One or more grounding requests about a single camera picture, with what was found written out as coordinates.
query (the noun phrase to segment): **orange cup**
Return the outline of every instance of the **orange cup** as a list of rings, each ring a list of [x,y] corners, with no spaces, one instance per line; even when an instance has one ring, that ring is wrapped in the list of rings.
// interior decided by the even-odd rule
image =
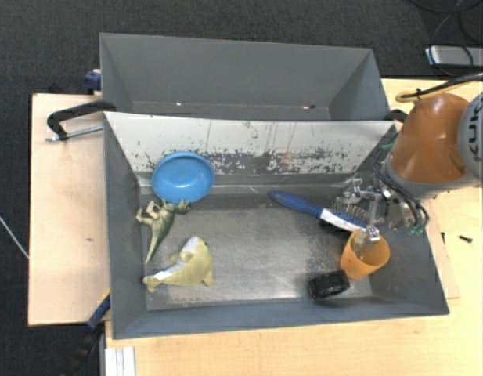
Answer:
[[[349,278],[356,280],[368,276],[384,266],[391,256],[387,241],[380,236],[380,239],[375,241],[361,258],[358,258],[351,248],[351,243],[359,231],[356,230],[351,234],[341,256],[341,269],[346,272]]]

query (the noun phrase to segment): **gray bin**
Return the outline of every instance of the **gray bin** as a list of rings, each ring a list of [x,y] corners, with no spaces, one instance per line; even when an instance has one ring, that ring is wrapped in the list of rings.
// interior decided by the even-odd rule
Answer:
[[[345,293],[313,302],[308,280],[339,268],[348,233],[267,195],[278,188],[328,205],[353,174],[369,181],[369,152],[391,130],[370,51],[133,35],[102,35],[101,46],[104,99],[124,112],[104,116],[115,338],[448,313],[427,236],[382,226],[390,262],[351,280]],[[218,146],[197,131],[214,127]],[[278,142],[276,128],[293,131]],[[224,158],[243,159],[243,170],[222,167],[223,146]],[[150,231],[135,213],[157,199],[153,168],[174,150],[206,157],[215,184],[175,217],[144,264]],[[276,160],[285,153],[293,167]],[[192,235],[209,242],[215,284],[161,285],[150,294],[142,277],[169,267],[167,257]]]

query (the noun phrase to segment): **blue bowl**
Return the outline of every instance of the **blue bowl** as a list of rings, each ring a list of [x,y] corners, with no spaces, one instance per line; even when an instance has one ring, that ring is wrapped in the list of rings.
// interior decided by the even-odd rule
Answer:
[[[154,169],[154,193],[167,202],[178,204],[181,199],[196,202],[208,192],[214,182],[210,163],[193,152],[176,152],[162,159]]]

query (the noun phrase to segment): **screw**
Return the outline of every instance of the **screw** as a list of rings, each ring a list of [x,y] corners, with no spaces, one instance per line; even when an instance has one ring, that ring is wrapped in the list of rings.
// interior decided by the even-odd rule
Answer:
[[[473,242],[473,239],[472,239],[472,238],[465,237],[465,236],[463,236],[463,235],[459,235],[459,238],[460,238],[461,240],[464,240],[464,241],[468,242],[469,244],[470,244],[471,242]]]

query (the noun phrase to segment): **blue brush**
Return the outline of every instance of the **blue brush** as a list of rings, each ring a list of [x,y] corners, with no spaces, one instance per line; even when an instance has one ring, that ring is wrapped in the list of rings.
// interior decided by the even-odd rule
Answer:
[[[342,213],[339,211],[332,211],[317,204],[313,204],[298,195],[292,193],[274,190],[269,192],[269,196],[282,206],[294,209],[298,212],[308,213],[314,215],[317,219],[324,220],[329,224],[339,227],[347,231],[355,231],[366,227],[366,223],[358,217]]]

